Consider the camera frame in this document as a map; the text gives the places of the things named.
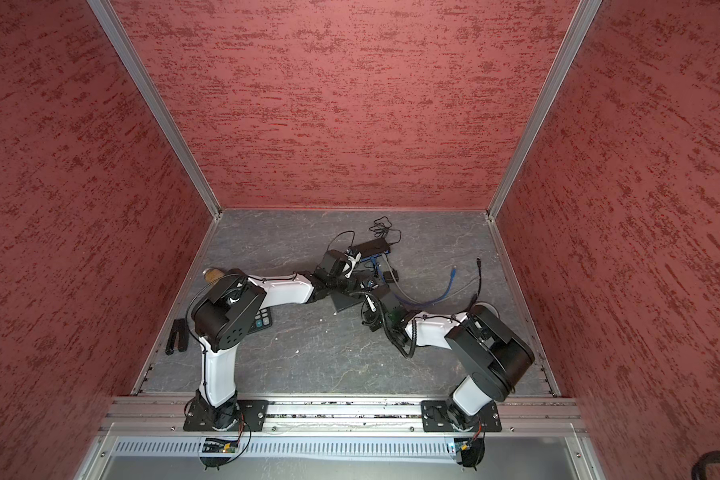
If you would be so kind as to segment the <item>black tool by left wall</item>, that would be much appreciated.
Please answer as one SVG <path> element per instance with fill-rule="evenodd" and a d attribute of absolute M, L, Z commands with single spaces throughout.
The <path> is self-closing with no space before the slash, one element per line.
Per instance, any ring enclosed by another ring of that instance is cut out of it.
<path fill-rule="evenodd" d="M 175 352 L 186 352 L 189 346 L 189 328 L 185 318 L 173 320 L 168 340 L 165 345 L 165 354 L 170 356 Z"/>

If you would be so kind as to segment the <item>black power adapter with cable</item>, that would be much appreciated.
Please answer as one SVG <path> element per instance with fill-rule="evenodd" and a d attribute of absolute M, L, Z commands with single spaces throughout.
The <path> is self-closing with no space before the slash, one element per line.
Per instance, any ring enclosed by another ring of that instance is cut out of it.
<path fill-rule="evenodd" d="M 396 270 L 390 265 L 386 270 L 381 267 L 382 261 L 389 262 L 388 255 L 391 253 L 391 247 L 402 240 L 402 232 L 393 226 L 388 216 L 383 215 L 373 220 L 369 231 L 373 234 L 375 240 L 383 242 L 382 246 L 377 246 L 375 252 L 369 256 L 369 261 L 374 268 L 375 275 L 384 284 L 388 284 L 395 277 Z M 397 233 L 398 239 L 395 242 L 389 242 L 387 237 L 390 233 Z"/>

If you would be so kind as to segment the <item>brown tape roll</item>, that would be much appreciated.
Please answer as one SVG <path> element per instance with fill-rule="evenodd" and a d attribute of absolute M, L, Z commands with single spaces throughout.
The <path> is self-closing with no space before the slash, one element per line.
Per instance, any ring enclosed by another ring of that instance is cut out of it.
<path fill-rule="evenodd" d="M 483 301 L 477 302 L 476 305 L 481 306 L 481 307 L 483 307 L 484 309 L 489 310 L 493 315 L 495 315 L 496 317 L 500 318 L 500 313 L 499 313 L 498 309 L 497 309 L 494 305 L 492 305 L 492 304 L 490 304 L 490 303 L 488 303 L 488 302 L 483 302 Z"/>

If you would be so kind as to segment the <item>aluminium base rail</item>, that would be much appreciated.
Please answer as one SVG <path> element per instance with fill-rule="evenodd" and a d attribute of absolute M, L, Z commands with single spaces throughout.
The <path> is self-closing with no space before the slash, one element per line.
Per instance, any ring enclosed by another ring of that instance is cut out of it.
<path fill-rule="evenodd" d="M 99 434 L 185 436 L 212 430 L 188 395 L 115 398 Z M 405 396 L 253 396 L 238 402 L 247 424 L 260 436 L 447 436 L 458 431 L 438 400 Z M 486 406 L 473 432 L 488 437 L 582 437 L 589 431 L 576 400 L 511 397 Z"/>

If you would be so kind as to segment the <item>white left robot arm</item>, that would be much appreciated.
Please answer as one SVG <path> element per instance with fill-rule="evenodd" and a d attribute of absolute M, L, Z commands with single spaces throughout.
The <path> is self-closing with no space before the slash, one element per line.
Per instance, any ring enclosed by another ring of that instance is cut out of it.
<path fill-rule="evenodd" d="M 282 305 L 315 303 L 326 297 L 349 299 L 361 290 L 354 275 L 362 254 L 328 250 L 311 272 L 264 277 L 240 269 L 208 268 L 207 286 L 187 308 L 193 338 L 201 350 L 201 381 L 185 409 L 187 431 L 243 428 L 235 368 L 239 344 L 264 328 L 262 312 Z"/>

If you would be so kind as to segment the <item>glass jar with brown contents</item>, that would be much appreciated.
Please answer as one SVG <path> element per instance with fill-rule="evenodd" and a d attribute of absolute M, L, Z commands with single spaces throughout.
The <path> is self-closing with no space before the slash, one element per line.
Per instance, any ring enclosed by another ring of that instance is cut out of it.
<path fill-rule="evenodd" d="M 214 267 L 209 267 L 203 271 L 203 279 L 209 285 L 217 283 L 225 275 L 226 273 L 223 270 Z"/>

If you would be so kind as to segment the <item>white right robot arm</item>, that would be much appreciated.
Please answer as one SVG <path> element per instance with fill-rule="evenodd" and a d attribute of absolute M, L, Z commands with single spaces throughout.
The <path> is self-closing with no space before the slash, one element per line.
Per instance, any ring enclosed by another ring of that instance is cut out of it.
<path fill-rule="evenodd" d="M 365 293 L 363 324 L 382 330 L 405 358 L 420 348 L 453 353 L 465 377 L 444 401 L 422 403 L 427 431 L 499 431 L 496 405 L 507 399 L 535 362 L 531 347 L 500 318 L 493 305 L 474 302 L 459 313 L 407 310 Z"/>

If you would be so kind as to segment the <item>black calculator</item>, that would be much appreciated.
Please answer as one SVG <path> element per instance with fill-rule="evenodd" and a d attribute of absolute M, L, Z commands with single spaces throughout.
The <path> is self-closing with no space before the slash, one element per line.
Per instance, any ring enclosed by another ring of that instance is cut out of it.
<path fill-rule="evenodd" d="M 270 308 L 265 308 L 259 310 L 254 318 L 254 322 L 252 323 L 249 333 L 258 333 L 262 330 L 266 330 L 272 326 L 273 323 L 273 317 L 272 312 Z"/>

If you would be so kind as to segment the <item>aluminium right corner post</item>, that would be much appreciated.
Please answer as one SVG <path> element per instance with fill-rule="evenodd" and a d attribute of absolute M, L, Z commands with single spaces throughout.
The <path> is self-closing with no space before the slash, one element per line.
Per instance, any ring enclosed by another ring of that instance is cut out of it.
<path fill-rule="evenodd" d="M 581 0 L 578 3 L 528 122 L 487 209 L 486 215 L 489 222 L 497 220 L 601 5 L 601 0 Z"/>

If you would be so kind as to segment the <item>aluminium left corner post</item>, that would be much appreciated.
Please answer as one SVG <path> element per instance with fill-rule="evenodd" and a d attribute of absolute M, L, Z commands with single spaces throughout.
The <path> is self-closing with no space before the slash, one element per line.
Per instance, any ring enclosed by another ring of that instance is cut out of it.
<path fill-rule="evenodd" d="M 114 47 L 211 217 L 214 221 L 218 221 L 222 216 L 223 208 L 159 94 L 136 48 L 129 39 L 112 3 L 104 0 L 88 0 L 87 4 Z"/>

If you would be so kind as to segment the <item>black network switch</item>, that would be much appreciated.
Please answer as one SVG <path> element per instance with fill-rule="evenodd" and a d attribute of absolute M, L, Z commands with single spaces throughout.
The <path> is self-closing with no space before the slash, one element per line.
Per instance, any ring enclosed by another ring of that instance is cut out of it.
<path fill-rule="evenodd" d="M 376 285 L 372 290 L 370 291 L 364 291 L 364 292 L 357 292 L 355 294 L 352 294 L 351 296 L 347 295 L 341 295 L 341 294 L 329 294 L 329 298 L 331 299 L 331 302 L 334 306 L 334 310 L 336 313 L 342 312 L 344 310 L 347 310 L 351 307 L 357 306 L 357 305 L 364 305 L 365 300 L 365 293 L 370 293 L 377 299 L 378 304 L 378 311 L 383 305 L 382 299 L 385 295 L 387 295 L 390 292 L 390 287 L 387 285 Z"/>
<path fill-rule="evenodd" d="M 347 255 L 356 260 L 363 260 L 387 254 L 390 251 L 391 246 L 385 238 L 375 238 L 367 242 L 353 245 L 348 249 Z"/>

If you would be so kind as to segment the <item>aluminium corner post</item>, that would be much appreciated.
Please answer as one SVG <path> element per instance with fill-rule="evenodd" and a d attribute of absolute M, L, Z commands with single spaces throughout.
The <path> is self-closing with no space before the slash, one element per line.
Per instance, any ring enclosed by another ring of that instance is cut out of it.
<path fill-rule="evenodd" d="M 581 0 L 578 3 L 528 122 L 487 209 L 486 215 L 489 222 L 497 220 L 601 5 L 601 0 Z"/>
<path fill-rule="evenodd" d="M 218 221 L 222 216 L 223 208 L 159 94 L 136 48 L 129 39 L 112 3 L 104 0 L 88 0 L 87 4 L 114 47 L 211 217 L 214 221 Z"/>

